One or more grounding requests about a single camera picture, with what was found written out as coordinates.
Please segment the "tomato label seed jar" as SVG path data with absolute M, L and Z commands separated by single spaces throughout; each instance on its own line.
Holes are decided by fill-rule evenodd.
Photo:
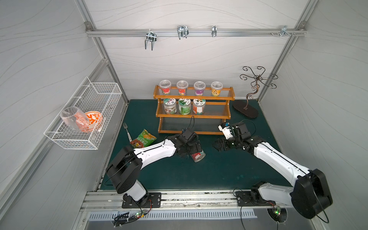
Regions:
M 204 151 L 201 151 L 201 152 L 191 154 L 190 156 L 195 163 L 198 163 L 199 161 L 205 158 L 206 154 L 204 153 Z

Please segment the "orange wooden tiered shelf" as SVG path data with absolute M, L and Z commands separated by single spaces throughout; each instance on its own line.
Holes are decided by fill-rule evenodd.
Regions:
M 178 134 L 186 127 L 190 127 L 197 134 L 221 135 L 218 126 L 231 118 L 230 101 L 235 100 L 235 92 L 232 87 L 223 88 L 219 96 L 213 96 L 211 87 L 207 87 L 202 96 L 197 96 L 194 87 L 188 87 L 187 95 L 180 95 L 177 87 L 173 86 L 169 94 L 164 94 L 156 85 L 153 98 L 158 100 L 156 117 L 160 119 L 159 133 Z M 188 115 L 182 115 L 178 111 L 175 114 L 167 114 L 164 110 L 164 100 L 171 98 L 204 99 L 206 100 L 204 113 L 198 115 L 191 109 Z

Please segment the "orange fruit label jar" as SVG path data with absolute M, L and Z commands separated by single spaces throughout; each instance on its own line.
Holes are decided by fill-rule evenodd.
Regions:
M 205 99 L 194 99 L 193 100 L 193 111 L 196 115 L 202 115 L 206 106 Z

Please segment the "green leaf label jar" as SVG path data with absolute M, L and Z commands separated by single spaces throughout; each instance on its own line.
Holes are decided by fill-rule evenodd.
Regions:
M 191 111 L 191 100 L 182 98 L 178 100 L 179 113 L 181 115 L 188 115 Z

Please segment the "flower label seed jar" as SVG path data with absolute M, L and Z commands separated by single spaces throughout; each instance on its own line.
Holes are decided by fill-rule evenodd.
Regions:
M 176 113 L 176 99 L 166 98 L 163 100 L 164 111 L 166 114 L 172 115 Z

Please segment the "small clear-lid jar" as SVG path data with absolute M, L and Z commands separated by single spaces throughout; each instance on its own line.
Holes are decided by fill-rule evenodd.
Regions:
M 169 94 L 171 90 L 171 82 L 169 80 L 161 80 L 159 87 L 161 88 L 163 94 Z
M 196 96 L 202 96 L 204 94 L 204 91 L 206 89 L 206 84 L 202 81 L 196 81 L 194 83 L 194 90 Z
M 211 84 L 211 94 L 213 96 L 219 96 L 222 89 L 223 89 L 223 84 L 219 81 L 214 81 Z
M 177 82 L 176 87 L 180 95 L 186 95 L 189 84 L 185 80 L 180 80 Z

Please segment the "small clear-lid jar top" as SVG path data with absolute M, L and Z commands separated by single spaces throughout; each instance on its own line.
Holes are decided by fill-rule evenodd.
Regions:
M 171 82 L 169 80 L 161 80 L 159 87 L 161 88 L 163 94 L 169 94 L 171 90 Z

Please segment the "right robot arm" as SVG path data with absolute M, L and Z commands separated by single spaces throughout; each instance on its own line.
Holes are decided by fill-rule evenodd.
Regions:
M 244 122 L 231 125 L 223 122 L 218 126 L 224 138 L 213 147 L 218 151 L 242 149 L 261 159 L 279 174 L 290 186 L 277 186 L 259 182 L 252 186 L 248 201 L 254 204 L 269 204 L 274 209 L 277 203 L 292 206 L 307 219 L 316 217 L 333 204 L 333 198 L 325 174 L 310 170 L 291 160 L 260 136 L 252 136 Z

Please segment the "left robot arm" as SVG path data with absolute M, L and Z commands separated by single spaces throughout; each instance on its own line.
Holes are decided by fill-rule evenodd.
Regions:
M 127 194 L 137 204 L 144 205 L 149 199 L 149 192 L 138 181 L 144 167 L 175 154 L 185 157 L 201 151 L 198 134 L 189 128 L 148 147 L 134 149 L 132 146 L 126 146 L 107 167 L 106 181 L 111 183 L 118 194 Z

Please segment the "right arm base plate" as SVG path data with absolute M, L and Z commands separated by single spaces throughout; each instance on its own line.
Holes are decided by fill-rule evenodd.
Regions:
M 233 195 L 236 198 L 237 205 L 239 207 L 250 207 L 250 206 L 270 206 L 276 205 L 275 201 L 265 200 L 261 196 L 251 190 L 251 191 L 233 191 Z

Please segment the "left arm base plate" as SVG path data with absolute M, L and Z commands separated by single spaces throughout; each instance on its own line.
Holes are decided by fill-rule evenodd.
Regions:
M 128 194 L 123 195 L 123 209 L 149 209 L 149 208 L 160 208 L 161 207 L 162 193 L 148 193 L 141 200 L 135 201 Z

